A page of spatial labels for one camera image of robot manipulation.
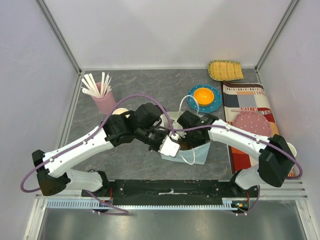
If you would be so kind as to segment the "light blue paper bag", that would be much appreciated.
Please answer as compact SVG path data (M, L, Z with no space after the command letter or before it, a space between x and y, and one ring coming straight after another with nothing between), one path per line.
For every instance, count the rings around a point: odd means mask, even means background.
M182 104L184 100L195 100L195 98L191 95L186 95L182 98L179 105L178 111L169 111L167 112L171 123L174 129L182 130L183 127L178 123L178 118L182 115ZM183 147L183 144L180 144L180 150L175 157L167 156L161 154L160 157L163 160L176 162L176 163L183 163L188 165L204 165L208 156L210 148L210 142L205 144L199 145L197 147L190 147L186 146Z

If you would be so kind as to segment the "stack of white paper cups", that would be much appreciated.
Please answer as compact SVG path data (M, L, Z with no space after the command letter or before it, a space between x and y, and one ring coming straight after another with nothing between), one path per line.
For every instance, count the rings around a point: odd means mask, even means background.
M123 113L128 113L129 110L123 107L117 108L112 112L112 115L121 115Z

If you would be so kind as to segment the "brown cardboard cup carrier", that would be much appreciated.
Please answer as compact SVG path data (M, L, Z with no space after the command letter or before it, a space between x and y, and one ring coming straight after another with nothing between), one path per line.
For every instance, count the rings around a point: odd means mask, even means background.
M179 145L180 145L181 151L191 150L194 147L194 145L192 143L185 142L185 141L180 141Z

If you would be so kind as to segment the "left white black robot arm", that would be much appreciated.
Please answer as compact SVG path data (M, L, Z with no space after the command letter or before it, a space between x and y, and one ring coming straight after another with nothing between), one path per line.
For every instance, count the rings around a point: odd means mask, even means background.
M110 191L104 171L84 172L73 167L82 161L134 139L159 151L167 131L157 128L162 122L162 110L152 103L142 104L137 110L116 109L106 123L94 128L83 137L51 152L32 153L35 166L48 163L37 170L39 188L44 196L53 196L64 190L88 190L99 197Z

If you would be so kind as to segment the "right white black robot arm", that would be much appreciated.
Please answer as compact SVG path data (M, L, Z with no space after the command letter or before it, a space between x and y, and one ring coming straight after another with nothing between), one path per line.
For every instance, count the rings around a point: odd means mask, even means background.
M229 191L235 197L261 184L280 188L294 166L294 154L281 135L268 137L253 134L211 114L199 117L188 110L178 117L177 123L190 143L208 140L220 142L258 161L256 165L239 170L232 177Z

